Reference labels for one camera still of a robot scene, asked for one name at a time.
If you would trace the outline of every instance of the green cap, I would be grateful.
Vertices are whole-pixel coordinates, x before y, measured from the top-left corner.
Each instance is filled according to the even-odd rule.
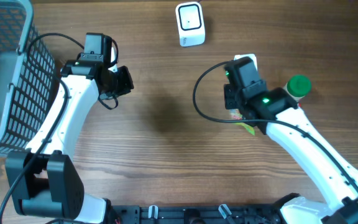
[[[311,82],[304,75],[295,75],[288,81],[287,90],[295,97],[306,96],[311,90]]]

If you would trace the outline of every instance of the gray plastic bin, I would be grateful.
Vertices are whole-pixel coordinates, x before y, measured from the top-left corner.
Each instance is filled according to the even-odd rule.
[[[38,41],[30,51],[30,60],[43,70],[21,53],[39,35],[33,14],[28,0],[0,0],[0,156],[24,150],[53,103],[55,61],[47,47]]]

